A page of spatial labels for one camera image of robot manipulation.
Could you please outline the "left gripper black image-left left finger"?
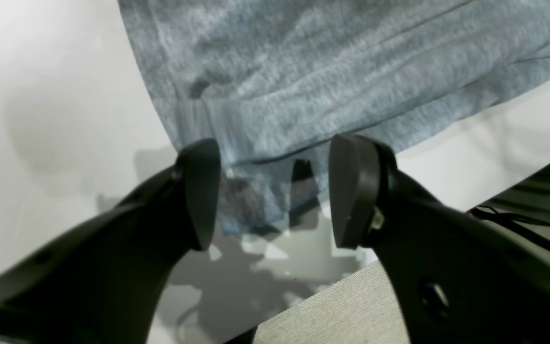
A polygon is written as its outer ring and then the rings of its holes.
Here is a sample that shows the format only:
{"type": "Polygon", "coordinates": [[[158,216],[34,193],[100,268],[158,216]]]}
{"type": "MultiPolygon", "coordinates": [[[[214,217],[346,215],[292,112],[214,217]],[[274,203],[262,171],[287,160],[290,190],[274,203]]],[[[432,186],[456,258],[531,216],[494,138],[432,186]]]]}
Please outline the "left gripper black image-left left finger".
{"type": "Polygon", "coordinates": [[[215,140],[0,274],[0,344],[144,344],[171,270],[212,242],[215,140]]]}

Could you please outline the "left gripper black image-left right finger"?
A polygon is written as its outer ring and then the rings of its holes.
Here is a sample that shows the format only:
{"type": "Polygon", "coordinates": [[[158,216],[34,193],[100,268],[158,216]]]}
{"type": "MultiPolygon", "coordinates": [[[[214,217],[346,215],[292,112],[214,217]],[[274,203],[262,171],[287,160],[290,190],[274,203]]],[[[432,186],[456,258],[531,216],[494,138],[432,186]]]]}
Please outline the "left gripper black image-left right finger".
{"type": "Polygon", "coordinates": [[[332,137],[330,211],[338,248],[370,248],[413,344],[550,344],[550,266],[444,205],[391,148],[332,137]]]}

